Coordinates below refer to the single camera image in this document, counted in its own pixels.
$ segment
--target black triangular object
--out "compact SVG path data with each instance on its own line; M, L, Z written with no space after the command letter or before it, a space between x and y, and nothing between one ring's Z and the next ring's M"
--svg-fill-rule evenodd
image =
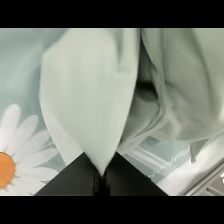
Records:
M83 153L36 196L167 196L118 153L103 178Z

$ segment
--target white daisy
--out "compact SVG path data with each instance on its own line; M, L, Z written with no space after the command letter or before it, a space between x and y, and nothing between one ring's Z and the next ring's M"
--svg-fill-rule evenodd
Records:
M19 124L20 114L18 105L9 106L0 125L0 196L34 195L58 174L41 167L58 153L46 145L48 132L34 134L38 117L30 116Z

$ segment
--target daisy print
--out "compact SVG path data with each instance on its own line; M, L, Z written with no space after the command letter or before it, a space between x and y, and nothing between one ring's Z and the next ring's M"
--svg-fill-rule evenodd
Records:
M35 132L38 117L20 121L18 105L10 105L0 124L0 196L36 194L58 172L45 167L58 154L46 130Z

